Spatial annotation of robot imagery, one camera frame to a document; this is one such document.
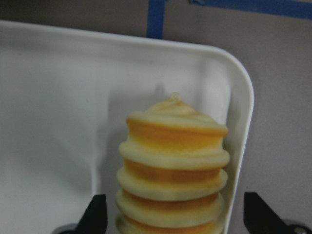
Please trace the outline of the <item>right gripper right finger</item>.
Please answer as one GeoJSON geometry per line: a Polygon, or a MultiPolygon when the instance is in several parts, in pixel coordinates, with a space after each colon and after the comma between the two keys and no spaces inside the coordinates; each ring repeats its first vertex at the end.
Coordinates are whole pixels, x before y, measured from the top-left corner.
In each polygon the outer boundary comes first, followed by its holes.
{"type": "Polygon", "coordinates": [[[251,234],[310,234],[312,230],[300,224],[286,224],[256,193],[244,193],[243,222],[251,234]]]}

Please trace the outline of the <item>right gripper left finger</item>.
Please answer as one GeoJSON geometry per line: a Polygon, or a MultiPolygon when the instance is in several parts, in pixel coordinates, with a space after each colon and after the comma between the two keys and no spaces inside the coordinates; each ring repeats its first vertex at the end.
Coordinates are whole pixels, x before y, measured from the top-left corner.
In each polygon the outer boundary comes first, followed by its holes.
{"type": "Polygon", "coordinates": [[[58,234],[104,234],[107,231],[106,195],[94,195],[80,221],[73,229],[58,234]]]}

